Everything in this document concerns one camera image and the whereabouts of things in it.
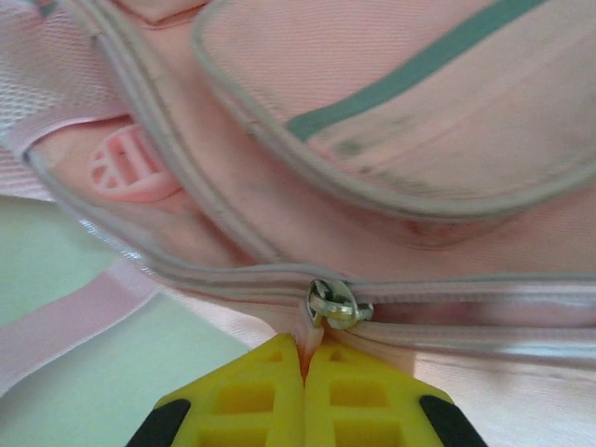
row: zipper pull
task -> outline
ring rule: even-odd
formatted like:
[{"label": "zipper pull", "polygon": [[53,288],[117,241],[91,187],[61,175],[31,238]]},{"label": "zipper pull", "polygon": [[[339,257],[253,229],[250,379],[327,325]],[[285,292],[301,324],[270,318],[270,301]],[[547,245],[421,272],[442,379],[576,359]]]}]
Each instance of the zipper pull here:
[{"label": "zipper pull", "polygon": [[330,327],[345,330],[372,316],[373,305],[358,304],[344,282],[313,280],[306,300],[299,304],[298,319],[292,332],[302,376],[306,378],[308,375],[310,360],[323,340],[325,320]]}]

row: yellow object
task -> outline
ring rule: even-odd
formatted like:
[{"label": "yellow object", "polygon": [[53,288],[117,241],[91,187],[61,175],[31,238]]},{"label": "yellow object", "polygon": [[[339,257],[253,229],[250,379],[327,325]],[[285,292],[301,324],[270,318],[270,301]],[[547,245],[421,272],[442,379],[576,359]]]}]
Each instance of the yellow object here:
[{"label": "yellow object", "polygon": [[422,396],[452,402],[434,386],[326,340],[306,378],[305,447],[442,447]]},{"label": "yellow object", "polygon": [[281,334],[156,408],[191,403],[171,447],[303,447],[303,393],[296,346]]},{"label": "yellow object", "polygon": [[323,340],[303,382],[281,334],[161,399],[128,447],[486,447],[443,391]]}]

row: teal stripe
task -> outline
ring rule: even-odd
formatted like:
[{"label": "teal stripe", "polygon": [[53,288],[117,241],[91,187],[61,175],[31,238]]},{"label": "teal stripe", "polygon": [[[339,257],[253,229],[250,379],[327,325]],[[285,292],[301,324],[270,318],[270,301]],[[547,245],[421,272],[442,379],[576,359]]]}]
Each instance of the teal stripe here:
[{"label": "teal stripe", "polygon": [[24,3],[29,3],[31,5],[37,6],[37,9],[39,9],[39,12],[45,18],[47,18],[52,12],[54,12],[54,9],[56,9],[56,7],[58,6],[57,1],[43,2],[42,3],[43,6],[39,6],[40,2],[38,2],[37,0],[22,0],[22,1],[24,1]]},{"label": "teal stripe", "polygon": [[286,129],[305,142],[328,126],[388,102],[437,72],[488,35],[547,1],[497,0],[379,81],[335,104],[294,117],[286,123]]}]

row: light green background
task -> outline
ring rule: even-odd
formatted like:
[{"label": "light green background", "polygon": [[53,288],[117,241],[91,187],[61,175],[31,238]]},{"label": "light green background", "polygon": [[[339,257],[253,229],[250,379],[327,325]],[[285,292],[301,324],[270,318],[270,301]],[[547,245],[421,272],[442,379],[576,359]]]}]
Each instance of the light green background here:
[{"label": "light green background", "polygon": [[[0,324],[60,298],[115,258],[55,205],[0,197]],[[163,395],[247,351],[166,296],[0,399],[2,447],[124,446]]]}]

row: pink plastic buckle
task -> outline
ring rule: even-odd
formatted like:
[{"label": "pink plastic buckle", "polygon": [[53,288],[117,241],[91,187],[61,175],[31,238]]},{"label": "pink plastic buckle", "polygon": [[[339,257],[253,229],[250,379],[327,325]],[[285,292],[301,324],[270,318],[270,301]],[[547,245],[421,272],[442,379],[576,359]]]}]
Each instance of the pink plastic buckle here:
[{"label": "pink plastic buckle", "polygon": [[182,189],[153,156],[138,125],[117,130],[100,143],[88,163],[88,180],[101,198],[155,202]]}]

